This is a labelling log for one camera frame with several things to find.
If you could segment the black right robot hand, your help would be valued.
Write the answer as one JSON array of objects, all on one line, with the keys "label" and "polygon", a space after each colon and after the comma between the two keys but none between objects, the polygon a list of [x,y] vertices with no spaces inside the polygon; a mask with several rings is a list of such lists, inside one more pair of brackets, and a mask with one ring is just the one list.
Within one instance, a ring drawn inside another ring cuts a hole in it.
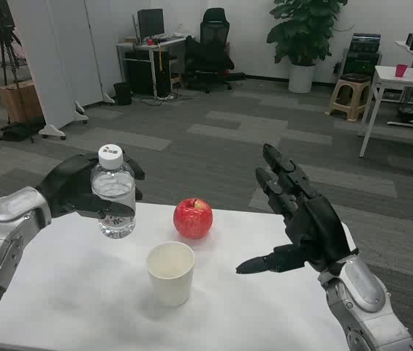
[{"label": "black right robot hand", "polygon": [[344,260],[358,250],[349,248],[341,220],[329,200],[312,187],[297,163],[274,146],[266,143],[262,156],[276,176],[258,167],[256,180],[268,197],[269,207],[284,217],[285,233],[291,243],[241,263],[236,273],[282,273],[310,263],[320,273],[329,271],[338,276]]}]

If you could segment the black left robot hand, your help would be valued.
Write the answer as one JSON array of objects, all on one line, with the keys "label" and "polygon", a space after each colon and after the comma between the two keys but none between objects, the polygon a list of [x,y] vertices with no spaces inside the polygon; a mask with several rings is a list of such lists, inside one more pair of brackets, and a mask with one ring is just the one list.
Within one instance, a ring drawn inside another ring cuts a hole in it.
[{"label": "black left robot hand", "polygon": [[91,171],[98,162],[96,152],[76,154],[53,168],[37,186],[54,219],[73,212],[93,219],[135,214],[134,205],[103,200],[92,192]]}]

